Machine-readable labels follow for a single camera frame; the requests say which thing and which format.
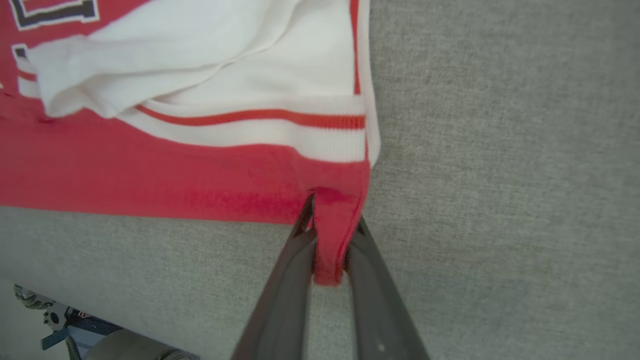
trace clothing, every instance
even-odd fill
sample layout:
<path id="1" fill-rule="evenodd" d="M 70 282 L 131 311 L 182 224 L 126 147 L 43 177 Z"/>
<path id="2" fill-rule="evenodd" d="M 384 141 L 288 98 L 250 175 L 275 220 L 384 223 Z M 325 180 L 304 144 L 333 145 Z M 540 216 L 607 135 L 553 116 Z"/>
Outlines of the clothing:
<path id="1" fill-rule="evenodd" d="M 0 204 L 290 224 L 314 192 L 338 283 L 380 144 L 361 5 L 0 5 Z"/>

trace folded fabric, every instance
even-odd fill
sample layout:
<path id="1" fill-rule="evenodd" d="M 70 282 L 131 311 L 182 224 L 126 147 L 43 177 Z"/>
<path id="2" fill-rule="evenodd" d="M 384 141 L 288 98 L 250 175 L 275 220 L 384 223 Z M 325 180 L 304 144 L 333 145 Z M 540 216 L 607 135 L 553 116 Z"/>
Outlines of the folded fabric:
<path id="1" fill-rule="evenodd" d="M 380 146 L 368 3 L 0 7 L 0 204 L 290 224 L 314 192 L 340 281 Z"/>

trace grey table surface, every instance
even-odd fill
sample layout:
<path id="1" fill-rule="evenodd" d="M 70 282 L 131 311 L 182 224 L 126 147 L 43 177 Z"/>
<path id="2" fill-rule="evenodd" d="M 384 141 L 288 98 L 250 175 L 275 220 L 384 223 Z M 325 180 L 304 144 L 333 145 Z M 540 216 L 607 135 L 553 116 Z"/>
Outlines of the grey table surface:
<path id="1" fill-rule="evenodd" d="M 433 358 L 637 359 L 640 2 L 373 1 L 371 51 L 364 215 Z M 0 208 L 0 276 L 225 359 L 288 231 Z M 309 331 L 352 357 L 347 286 Z"/>

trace white stripe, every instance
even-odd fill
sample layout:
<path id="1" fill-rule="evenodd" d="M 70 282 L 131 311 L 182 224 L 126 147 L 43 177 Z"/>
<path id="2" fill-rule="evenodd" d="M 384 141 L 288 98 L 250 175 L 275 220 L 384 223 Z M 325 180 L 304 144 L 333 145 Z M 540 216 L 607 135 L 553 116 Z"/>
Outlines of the white stripe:
<path id="1" fill-rule="evenodd" d="M 336 97 L 277 97 L 274 99 L 248 99 L 233 103 L 211 102 L 206 105 L 179 105 L 149 100 L 143 106 L 158 113 L 175 117 L 200 117 L 256 109 L 282 109 L 318 115 L 362 115 L 365 101 L 362 96 Z"/>
<path id="2" fill-rule="evenodd" d="M 364 129 L 324 129 L 282 119 L 184 126 L 158 120 L 136 109 L 126 110 L 117 118 L 147 134 L 179 143 L 212 147 L 283 145 L 313 160 L 335 163 L 365 160 Z"/>
<path id="3" fill-rule="evenodd" d="M 40 88 L 35 81 L 29 81 L 18 77 L 18 92 L 26 97 L 40 98 Z"/>

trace white fabric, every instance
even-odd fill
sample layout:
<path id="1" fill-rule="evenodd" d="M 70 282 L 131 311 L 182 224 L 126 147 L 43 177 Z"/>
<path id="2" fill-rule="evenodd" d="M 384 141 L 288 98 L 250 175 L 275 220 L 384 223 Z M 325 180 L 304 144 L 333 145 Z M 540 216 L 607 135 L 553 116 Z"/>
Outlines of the white fabric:
<path id="1" fill-rule="evenodd" d="M 147 101 L 145 108 L 173 117 L 204 117 L 235 113 L 247 109 L 282 109 L 296 113 L 317 115 L 363 115 L 365 100 L 360 95 L 317 97 L 273 97 L 270 99 L 238 100 L 233 102 L 210 102 L 207 104 L 174 105 L 165 102 Z"/>
<path id="2" fill-rule="evenodd" d="M 15 64 L 18 67 L 18 70 L 26 72 L 27 74 L 36 74 L 37 70 L 34 68 L 33 64 L 31 64 L 27 59 L 20 58 L 15 54 L 15 49 L 26 49 L 27 47 L 24 44 L 17 44 L 12 47 L 13 59 L 15 60 Z"/>
<path id="3" fill-rule="evenodd" d="M 287 31 L 273 47 L 160 101 L 203 104 L 283 95 L 349 96 L 354 82 L 349 1 L 306 0 L 294 11 Z"/>
<path id="4" fill-rule="evenodd" d="M 299 0 L 152 0 L 88 37 L 28 51 L 47 114 L 113 117 L 275 43 Z"/>
<path id="5" fill-rule="evenodd" d="M 365 101 L 367 116 L 367 150 L 371 168 L 376 164 L 380 155 L 380 127 L 378 125 L 378 112 L 376 111 L 376 94 L 373 90 L 373 77 L 371 76 L 371 62 L 369 61 L 369 12 L 371 4 L 369 0 L 360 0 L 358 4 L 358 76 L 360 91 Z"/>

